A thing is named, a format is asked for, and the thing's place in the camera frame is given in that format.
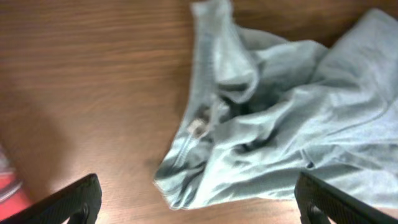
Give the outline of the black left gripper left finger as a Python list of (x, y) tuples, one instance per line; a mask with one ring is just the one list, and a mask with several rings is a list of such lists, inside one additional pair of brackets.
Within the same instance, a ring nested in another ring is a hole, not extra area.
[(92, 173), (1, 221), (1, 224), (95, 224), (101, 200), (100, 182)]

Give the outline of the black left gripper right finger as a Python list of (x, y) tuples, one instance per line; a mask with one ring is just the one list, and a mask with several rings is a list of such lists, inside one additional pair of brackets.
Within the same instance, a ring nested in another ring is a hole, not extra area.
[(300, 173), (294, 194), (302, 224), (397, 224), (397, 219), (306, 172)]

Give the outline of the light blue t-shirt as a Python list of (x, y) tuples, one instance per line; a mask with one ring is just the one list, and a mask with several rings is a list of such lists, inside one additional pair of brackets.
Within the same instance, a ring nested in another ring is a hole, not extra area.
[(247, 29), (229, 1), (191, 6), (187, 108), (154, 182), (173, 210), (294, 199), (308, 172), (397, 207), (397, 19), (371, 9), (332, 47)]

